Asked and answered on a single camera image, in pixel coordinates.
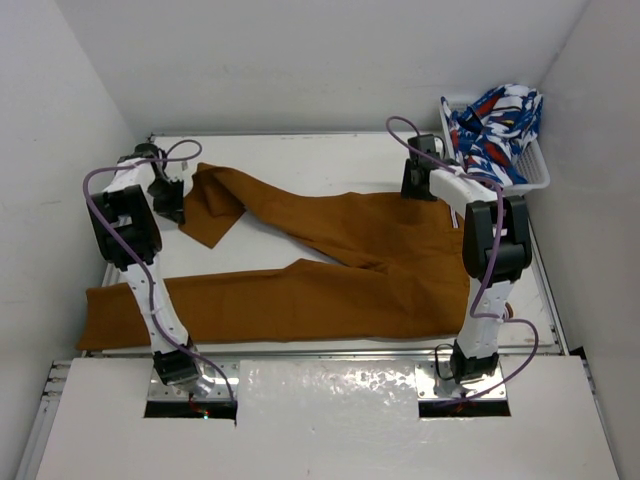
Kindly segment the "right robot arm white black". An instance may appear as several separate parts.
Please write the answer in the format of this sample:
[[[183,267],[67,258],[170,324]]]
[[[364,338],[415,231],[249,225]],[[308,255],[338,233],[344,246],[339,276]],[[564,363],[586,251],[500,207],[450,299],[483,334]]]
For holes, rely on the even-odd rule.
[[[462,260],[470,278],[469,300],[449,365],[451,380],[475,380],[498,366],[507,299],[532,261],[526,202],[442,159],[431,134],[414,135],[407,146],[401,195],[442,200],[464,220]]]

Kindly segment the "right silver arm base plate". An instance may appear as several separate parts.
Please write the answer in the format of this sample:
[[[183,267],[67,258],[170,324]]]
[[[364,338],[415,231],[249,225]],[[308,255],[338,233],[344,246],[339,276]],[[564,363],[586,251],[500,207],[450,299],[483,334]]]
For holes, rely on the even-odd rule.
[[[503,386],[503,371],[498,365],[493,373],[482,374],[469,380],[456,383],[451,375],[449,362],[440,360],[439,371],[436,372],[434,358],[427,358],[415,366],[415,386],[420,401],[438,402],[453,400],[504,401],[507,399],[506,388]]]

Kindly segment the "brown trousers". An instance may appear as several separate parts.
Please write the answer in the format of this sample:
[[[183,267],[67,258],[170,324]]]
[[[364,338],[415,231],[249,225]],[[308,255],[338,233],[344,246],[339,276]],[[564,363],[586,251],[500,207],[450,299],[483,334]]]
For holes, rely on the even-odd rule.
[[[214,248],[245,213],[324,255],[287,267],[170,278],[179,320],[198,343],[453,335],[469,294],[463,231],[441,201],[397,193],[308,197],[202,163],[184,235]]]

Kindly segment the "left silver arm base plate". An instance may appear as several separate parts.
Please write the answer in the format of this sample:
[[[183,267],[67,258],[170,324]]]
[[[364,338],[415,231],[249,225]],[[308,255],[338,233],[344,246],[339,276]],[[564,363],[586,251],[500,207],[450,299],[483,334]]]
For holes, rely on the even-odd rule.
[[[240,362],[225,358],[211,358],[226,379],[208,364],[200,366],[200,374],[177,383],[164,384],[155,369],[151,371],[147,400],[149,402],[229,401],[228,387],[237,393]]]

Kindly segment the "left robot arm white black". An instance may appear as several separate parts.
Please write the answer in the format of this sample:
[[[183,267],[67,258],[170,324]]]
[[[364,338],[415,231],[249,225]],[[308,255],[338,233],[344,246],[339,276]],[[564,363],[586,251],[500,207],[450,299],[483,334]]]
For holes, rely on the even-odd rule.
[[[186,388],[201,376],[195,348],[160,273],[162,239],[156,216],[185,223],[184,180],[166,172],[168,154],[142,143],[118,160],[102,191],[83,189],[103,258],[123,275],[146,325],[153,365],[162,384]]]

